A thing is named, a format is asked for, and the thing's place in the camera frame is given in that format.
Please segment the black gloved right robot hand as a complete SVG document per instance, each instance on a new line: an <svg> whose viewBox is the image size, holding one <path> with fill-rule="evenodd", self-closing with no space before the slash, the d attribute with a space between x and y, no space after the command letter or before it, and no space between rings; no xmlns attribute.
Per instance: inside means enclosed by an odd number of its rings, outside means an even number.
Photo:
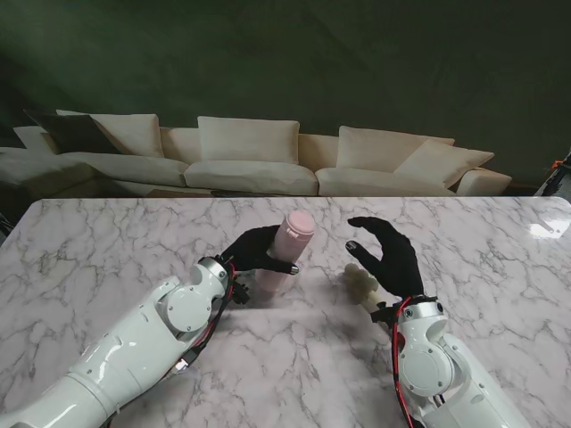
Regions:
<svg viewBox="0 0 571 428"><path fill-rule="evenodd" d="M348 223L364 228L380 243L381 259L355 241L348 241L345 248L387 292L402 299L425 294L416 252L406 235L381 218L355 217Z"/></svg>

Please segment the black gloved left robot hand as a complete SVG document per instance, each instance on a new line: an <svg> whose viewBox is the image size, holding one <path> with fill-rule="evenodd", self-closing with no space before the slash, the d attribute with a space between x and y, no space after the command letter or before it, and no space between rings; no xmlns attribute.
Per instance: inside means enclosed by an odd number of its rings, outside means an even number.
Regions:
<svg viewBox="0 0 571 428"><path fill-rule="evenodd" d="M269 255L279 228L280 225L262 226L245 231L221 253L220 260L237 272L263 269L297 275L299 268L294 263L273 259Z"/></svg>

